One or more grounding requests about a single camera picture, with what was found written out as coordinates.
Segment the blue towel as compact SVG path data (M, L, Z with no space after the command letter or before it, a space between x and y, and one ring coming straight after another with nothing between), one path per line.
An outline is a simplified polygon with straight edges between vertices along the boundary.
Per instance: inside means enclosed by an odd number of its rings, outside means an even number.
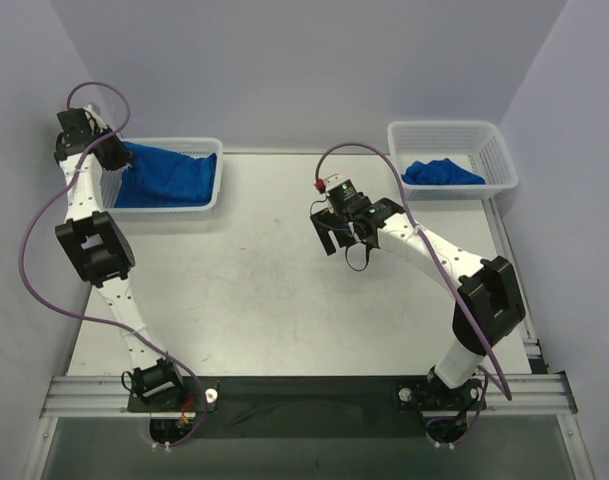
M179 208L205 206L212 199L211 189L155 193L136 185L123 185L115 201L115 208Z
M211 189L214 191L217 154L194 158L171 150L126 142L134 162L121 175L123 185L161 193Z

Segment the blue towels pile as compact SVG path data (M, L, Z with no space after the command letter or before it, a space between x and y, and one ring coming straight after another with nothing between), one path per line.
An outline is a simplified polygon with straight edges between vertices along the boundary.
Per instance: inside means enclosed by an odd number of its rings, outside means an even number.
M419 186L468 186L485 185L486 181L455 164L450 158L431 160L427 163L413 162L402 174L408 185Z

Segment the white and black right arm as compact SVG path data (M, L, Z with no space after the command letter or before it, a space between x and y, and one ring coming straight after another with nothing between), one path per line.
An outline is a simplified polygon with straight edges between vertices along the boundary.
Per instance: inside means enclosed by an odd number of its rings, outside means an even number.
M423 271L453 295L454 340L433 371L447 388L463 386L526 316L513 264L450 243L411 220L401 204L389 198L371 201L346 177L319 179L315 188L326 207L310 219L328 255L357 244L366 252L379 249Z

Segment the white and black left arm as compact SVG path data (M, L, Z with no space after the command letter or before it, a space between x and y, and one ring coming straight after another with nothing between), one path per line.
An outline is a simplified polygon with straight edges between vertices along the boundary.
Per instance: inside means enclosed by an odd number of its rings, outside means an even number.
M162 408L184 399L187 390L174 361L153 348L153 336L136 303L129 279L133 251L110 212L101 191L103 172L133 161L133 154L91 104L57 114L62 132L55 147L67 186L67 213L55 235L81 280L92 285L120 325L132 369L122 375L130 395Z

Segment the white basket with towels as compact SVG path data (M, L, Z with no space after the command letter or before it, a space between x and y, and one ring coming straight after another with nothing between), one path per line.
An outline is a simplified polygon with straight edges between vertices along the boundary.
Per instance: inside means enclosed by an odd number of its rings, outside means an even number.
M410 201L487 200L518 185L518 175L498 128L489 122L395 121L387 127L390 158L403 174L414 162L448 158L484 180L482 185L404 185Z

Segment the empty white plastic basket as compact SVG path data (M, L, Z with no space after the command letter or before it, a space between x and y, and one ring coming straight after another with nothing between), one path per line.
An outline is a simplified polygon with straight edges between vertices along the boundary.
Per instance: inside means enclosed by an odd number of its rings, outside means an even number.
M136 162L101 176L103 207L125 216L204 214L217 203L223 144L212 137L130 138Z

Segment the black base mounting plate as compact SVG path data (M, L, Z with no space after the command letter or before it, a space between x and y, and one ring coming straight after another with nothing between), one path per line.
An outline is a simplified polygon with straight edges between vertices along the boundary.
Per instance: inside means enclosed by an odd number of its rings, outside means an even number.
M486 409L473 378L454 390L430 375L205 377L164 400L128 398L126 410L149 417L154 440L397 439L430 435L456 443Z

